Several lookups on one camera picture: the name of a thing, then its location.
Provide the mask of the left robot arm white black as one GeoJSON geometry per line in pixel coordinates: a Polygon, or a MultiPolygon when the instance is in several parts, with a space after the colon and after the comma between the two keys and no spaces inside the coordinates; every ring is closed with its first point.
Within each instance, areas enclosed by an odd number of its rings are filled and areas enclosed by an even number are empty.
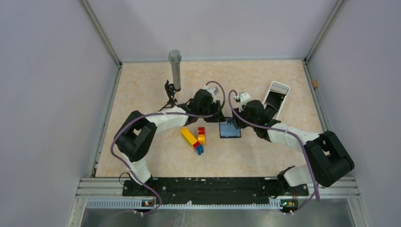
{"type": "Polygon", "coordinates": [[[175,127],[183,127],[203,118],[207,122],[222,120],[221,104],[216,96],[217,87],[204,86],[188,102],[156,113],[133,111],[114,137],[114,145],[123,154],[132,178],[133,188],[139,195],[150,193],[151,173],[145,159],[154,136],[175,127]]]}

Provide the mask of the dark blue card holder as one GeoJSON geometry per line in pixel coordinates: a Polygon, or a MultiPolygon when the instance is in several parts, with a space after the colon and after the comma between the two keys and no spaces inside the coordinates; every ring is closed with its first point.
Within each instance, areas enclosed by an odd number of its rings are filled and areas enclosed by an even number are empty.
{"type": "Polygon", "coordinates": [[[221,139],[241,138],[241,130],[235,127],[233,118],[227,117],[219,122],[219,136],[221,139]]]}

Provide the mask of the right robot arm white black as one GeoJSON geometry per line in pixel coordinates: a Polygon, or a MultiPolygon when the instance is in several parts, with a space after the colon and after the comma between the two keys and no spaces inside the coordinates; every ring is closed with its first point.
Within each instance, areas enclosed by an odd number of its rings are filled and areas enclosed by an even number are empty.
{"type": "Polygon", "coordinates": [[[276,119],[277,108],[259,100],[233,108],[232,113],[237,128],[251,127],[259,138],[304,155],[306,164],[279,172],[277,188],[281,194],[290,195],[297,186],[308,183],[315,189],[320,185],[330,187],[355,168],[353,159],[332,131],[314,133],[286,125],[276,119]]]}

